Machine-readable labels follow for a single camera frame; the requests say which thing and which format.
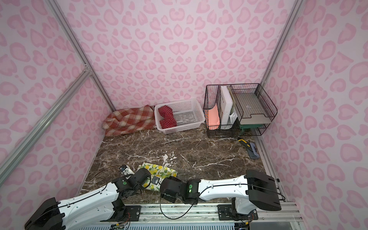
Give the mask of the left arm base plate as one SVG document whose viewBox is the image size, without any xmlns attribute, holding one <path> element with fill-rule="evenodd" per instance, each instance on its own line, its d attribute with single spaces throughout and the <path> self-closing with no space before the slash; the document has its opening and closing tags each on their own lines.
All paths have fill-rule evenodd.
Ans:
<svg viewBox="0 0 368 230">
<path fill-rule="evenodd" d="M 112 202 L 113 215 L 101 222 L 126 222 L 139 221 L 141 206 L 140 205 L 125 205 L 121 199 Z"/>
</svg>

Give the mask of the white book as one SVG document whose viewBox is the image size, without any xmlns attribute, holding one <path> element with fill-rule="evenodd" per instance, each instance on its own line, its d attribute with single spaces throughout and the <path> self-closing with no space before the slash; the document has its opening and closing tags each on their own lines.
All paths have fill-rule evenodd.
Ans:
<svg viewBox="0 0 368 230">
<path fill-rule="evenodd" d="M 221 126 L 227 126 L 230 119 L 233 100 L 227 86 L 220 87 L 220 117 Z"/>
</svg>

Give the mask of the white plastic basket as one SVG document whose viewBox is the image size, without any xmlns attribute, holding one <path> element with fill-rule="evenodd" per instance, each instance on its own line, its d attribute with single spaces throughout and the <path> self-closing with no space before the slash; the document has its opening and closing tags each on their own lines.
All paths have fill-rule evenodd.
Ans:
<svg viewBox="0 0 368 230">
<path fill-rule="evenodd" d="M 165 120 L 165 117 L 162 116 L 162 108 L 167 112 L 166 116 L 172 115 L 176 126 L 162 127 Z M 157 129 L 164 134 L 195 129 L 205 122 L 204 112 L 196 99 L 158 104 L 154 107 L 154 115 Z"/>
</svg>

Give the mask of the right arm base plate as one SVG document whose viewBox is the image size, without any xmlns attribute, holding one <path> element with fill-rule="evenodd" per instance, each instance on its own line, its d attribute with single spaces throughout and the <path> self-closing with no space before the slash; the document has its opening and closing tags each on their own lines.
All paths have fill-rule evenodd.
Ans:
<svg viewBox="0 0 368 230">
<path fill-rule="evenodd" d="M 219 220 L 234 220 L 234 221 L 254 221 L 258 220 L 258 213 L 256 210 L 249 214 L 238 213 L 232 205 L 217 205 Z"/>
</svg>

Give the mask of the pink folder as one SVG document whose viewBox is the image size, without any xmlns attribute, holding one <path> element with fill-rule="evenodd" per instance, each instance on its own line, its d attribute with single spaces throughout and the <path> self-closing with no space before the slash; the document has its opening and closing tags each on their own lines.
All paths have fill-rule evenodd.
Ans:
<svg viewBox="0 0 368 230">
<path fill-rule="evenodd" d="M 215 106 L 212 109 L 208 110 L 208 129 L 209 130 L 216 130 L 220 126 L 220 118 L 219 118 L 219 111 L 218 106 Z"/>
</svg>

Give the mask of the aluminium frame rail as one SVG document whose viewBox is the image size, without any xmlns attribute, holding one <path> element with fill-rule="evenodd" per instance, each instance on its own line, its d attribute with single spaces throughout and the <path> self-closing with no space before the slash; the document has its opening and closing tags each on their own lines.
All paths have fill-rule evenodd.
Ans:
<svg viewBox="0 0 368 230">
<path fill-rule="evenodd" d="M 108 222 L 129 224 L 199 224 L 199 223 L 239 223 L 239 224 L 256 224 L 263 222 L 286 222 L 291 225 L 293 230 L 304 229 L 304 223 L 297 207 L 293 203 L 283 203 L 281 211 L 265 211 L 256 209 L 258 220 L 254 221 L 234 221 L 234 220 L 219 220 L 217 205 L 232 205 L 231 203 L 199 203 L 197 205 L 185 204 L 140 204 L 141 213 L 139 221 L 126 222 Z"/>
</svg>

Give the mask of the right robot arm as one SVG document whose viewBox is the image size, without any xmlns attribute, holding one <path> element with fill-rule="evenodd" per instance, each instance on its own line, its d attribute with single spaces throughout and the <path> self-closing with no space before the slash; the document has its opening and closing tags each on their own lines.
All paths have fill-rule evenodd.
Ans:
<svg viewBox="0 0 368 230">
<path fill-rule="evenodd" d="M 255 209 L 281 211 L 276 180 L 256 170 L 246 170 L 245 175 L 231 179 L 192 179 L 183 182 L 170 176 L 160 182 L 161 197 L 174 203 L 181 200 L 185 204 L 197 205 L 199 201 L 218 198 L 232 199 L 232 207 L 238 214 L 249 214 Z"/>
</svg>

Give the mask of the yellow black utility knife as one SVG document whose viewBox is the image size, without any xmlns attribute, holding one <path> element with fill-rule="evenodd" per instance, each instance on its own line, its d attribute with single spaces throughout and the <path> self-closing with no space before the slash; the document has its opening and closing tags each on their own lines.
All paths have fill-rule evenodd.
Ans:
<svg viewBox="0 0 368 230">
<path fill-rule="evenodd" d="M 256 147 L 254 143 L 250 143 L 248 141 L 245 141 L 244 139 L 238 137 L 237 141 L 246 148 L 247 153 L 252 160 L 257 160 L 260 158 L 260 155 L 256 151 Z"/>
</svg>

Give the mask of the red plaid skirt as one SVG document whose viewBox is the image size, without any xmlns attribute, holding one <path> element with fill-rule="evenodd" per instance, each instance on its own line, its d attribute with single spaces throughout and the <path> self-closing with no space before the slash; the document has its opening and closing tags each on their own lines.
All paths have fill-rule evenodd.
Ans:
<svg viewBox="0 0 368 230">
<path fill-rule="evenodd" d="M 114 111 L 102 123 L 106 137 L 156 128 L 154 110 L 146 105 Z"/>
</svg>

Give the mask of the lemon print skirt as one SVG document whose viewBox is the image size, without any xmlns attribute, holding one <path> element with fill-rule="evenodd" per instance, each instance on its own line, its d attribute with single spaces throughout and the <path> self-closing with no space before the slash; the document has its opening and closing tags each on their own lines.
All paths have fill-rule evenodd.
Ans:
<svg viewBox="0 0 368 230">
<path fill-rule="evenodd" d="M 152 163 L 143 163 L 142 165 L 139 166 L 139 169 L 140 168 L 147 169 L 151 174 L 151 178 L 148 179 L 143 184 L 143 187 L 146 190 L 157 191 L 157 192 L 160 191 L 161 185 L 156 186 L 156 185 L 153 185 L 151 183 L 151 179 L 152 179 L 153 176 L 160 177 L 162 179 L 161 183 L 163 182 L 163 180 L 165 178 L 168 178 L 170 176 L 177 177 L 177 171 L 176 170 L 168 168 L 168 167 L 164 167 L 164 166 L 161 166 L 161 165 L 156 165 L 156 164 L 152 164 Z"/>
</svg>

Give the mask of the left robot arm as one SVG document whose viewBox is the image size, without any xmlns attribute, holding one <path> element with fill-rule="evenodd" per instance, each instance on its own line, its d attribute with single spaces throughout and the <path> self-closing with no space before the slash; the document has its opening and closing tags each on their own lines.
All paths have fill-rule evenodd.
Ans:
<svg viewBox="0 0 368 230">
<path fill-rule="evenodd" d="M 125 198 L 144 189 L 151 180 L 149 170 L 112 180 L 92 192 L 57 201 L 44 201 L 25 223 L 26 230 L 78 230 L 100 221 L 126 222 L 131 214 L 124 204 Z"/>
</svg>

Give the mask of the red polka dot skirt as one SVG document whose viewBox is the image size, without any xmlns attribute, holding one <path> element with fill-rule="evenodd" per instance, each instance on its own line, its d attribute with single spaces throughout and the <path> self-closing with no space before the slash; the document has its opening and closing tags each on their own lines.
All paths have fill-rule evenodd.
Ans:
<svg viewBox="0 0 368 230">
<path fill-rule="evenodd" d="M 177 126 L 177 121 L 174 118 L 172 109 L 164 105 L 158 108 L 159 115 L 162 117 L 160 125 L 162 129 L 172 128 Z"/>
</svg>

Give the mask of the grey paper tray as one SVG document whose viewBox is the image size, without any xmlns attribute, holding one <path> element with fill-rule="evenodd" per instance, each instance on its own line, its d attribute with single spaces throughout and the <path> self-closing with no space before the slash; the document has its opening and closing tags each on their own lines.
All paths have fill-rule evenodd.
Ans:
<svg viewBox="0 0 368 230">
<path fill-rule="evenodd" d="M 270 124 L 270 115 L 255 94 L 235 94 L 236 112 L 240 125 Z"/>
</svg>

